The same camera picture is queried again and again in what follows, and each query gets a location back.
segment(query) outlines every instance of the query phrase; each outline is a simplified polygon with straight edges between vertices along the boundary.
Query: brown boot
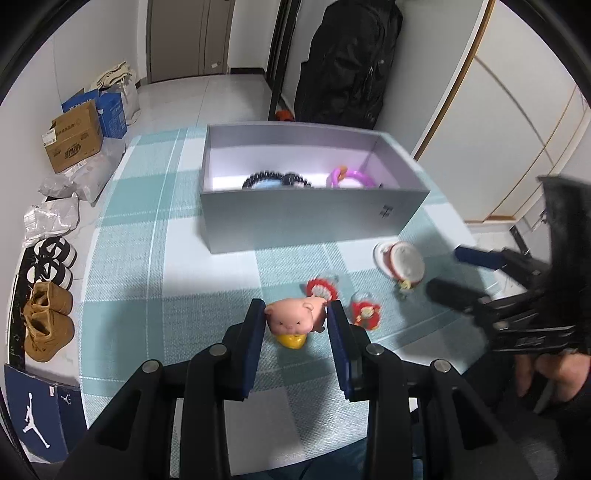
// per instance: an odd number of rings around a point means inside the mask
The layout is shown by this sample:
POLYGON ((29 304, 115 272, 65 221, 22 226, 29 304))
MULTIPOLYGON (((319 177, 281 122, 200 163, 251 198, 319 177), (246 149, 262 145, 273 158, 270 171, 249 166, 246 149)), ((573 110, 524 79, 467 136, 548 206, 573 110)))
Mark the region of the brown boot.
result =
POLYGON ((74 338, 74 324, 67 315, 30 304, 22 310, 27 325, 25 352, 37 362, 48 362, 74 338))
POLYGON ((50 281, 34 284, 30 302, 43 307, 43 310, 50 309, 64 315, 72 311, 72 294, 50 281))

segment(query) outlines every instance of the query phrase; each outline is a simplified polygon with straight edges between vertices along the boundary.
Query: jumpman logo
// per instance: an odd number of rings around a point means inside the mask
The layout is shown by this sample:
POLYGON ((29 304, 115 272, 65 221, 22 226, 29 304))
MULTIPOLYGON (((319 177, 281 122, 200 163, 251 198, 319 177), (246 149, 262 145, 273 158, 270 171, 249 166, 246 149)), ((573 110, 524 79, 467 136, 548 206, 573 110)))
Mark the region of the jumpman logo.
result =
POLYGON ((43 435, 41 435, 41 432, 39 432, 39 430, 35 426, 35 420, 33 419, 33 394, 31 394, 30 392, 29 392, 29 406, 27 407, 27 415, 25 415, 25 421, 27 422, 27 426, 23 428, 22 432, 26 433, 29 430, 34 431, 37 434, 37 436, 41 439, 43 444, 45 445, 45 448, 49 448, 50 447, 49 443, 47 443, 45 441, 45 438, 43 438, 43 435))

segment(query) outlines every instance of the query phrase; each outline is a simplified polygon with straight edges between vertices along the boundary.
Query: blue box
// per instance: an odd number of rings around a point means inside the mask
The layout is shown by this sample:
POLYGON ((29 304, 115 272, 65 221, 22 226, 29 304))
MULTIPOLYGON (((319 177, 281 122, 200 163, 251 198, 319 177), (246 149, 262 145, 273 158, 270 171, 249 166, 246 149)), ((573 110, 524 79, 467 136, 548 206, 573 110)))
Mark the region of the blue box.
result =
POLYGON ((34 455, 61 462, 86 434, 79 387, 4 365, 8 410, 19 439, 34 455))
POLYGON ((125 112, 120 93, 103 93, 98 90, 74 95, 61 104, 64 113, 90 100, 94 100, 96 111, 99 114, 100 128, 103 131, 103 137, 123 138, 127 132, 125 123, 125 112))

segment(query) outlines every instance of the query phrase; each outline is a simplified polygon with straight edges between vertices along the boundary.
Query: brown door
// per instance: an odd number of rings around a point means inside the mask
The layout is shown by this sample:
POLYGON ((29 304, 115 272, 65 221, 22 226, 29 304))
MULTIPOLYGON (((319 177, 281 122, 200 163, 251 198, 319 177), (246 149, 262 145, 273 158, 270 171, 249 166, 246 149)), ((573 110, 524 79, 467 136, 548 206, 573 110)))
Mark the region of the brown door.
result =
POLYGON ((225 73, 235 0, 152 0, 150 81, 225 73))

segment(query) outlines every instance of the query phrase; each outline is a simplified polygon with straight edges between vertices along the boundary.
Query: tablecloth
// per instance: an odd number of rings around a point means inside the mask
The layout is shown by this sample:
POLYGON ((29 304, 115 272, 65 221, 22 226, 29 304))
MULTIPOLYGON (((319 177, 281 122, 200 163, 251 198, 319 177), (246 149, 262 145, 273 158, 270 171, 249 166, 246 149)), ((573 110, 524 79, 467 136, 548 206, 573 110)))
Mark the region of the tablecloth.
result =
MULTIPOLYGON (((80 383, 89 424, 145 360, 188 360, 242 321, 252 298, 303 297, 303 284, 326 272, 338 278, 345 306, 356 291, 381 303, 373 342, 411 359, 428 361, 442 346, 456 366, 473 359, 482 347, 478 332, 428 301, 425 284, 439 276, 490 294, 499 288, 490 271, 453 259, 453 248, 474 245, 473 239, 417 163, 408 160, 431 193, 400 239, 424 255, 426 278, 401 300, 373 261, 374 246, 396 237, 210 254, 197 189, 205 133, 194 127, 136 137, 101 197, 80 307, 80 383), (412 343, 423 338, 431 341, 412 343)), ((267 331, 254 391, 244 403, 226 402, 232 473, 348 445, 365 436, 367 411, 366 403, 348 403, 339 390, 327 332, 309 335, 302 350, 292 351, 267 331)), ((172 474, 179 435, 177 415, 172 474)))

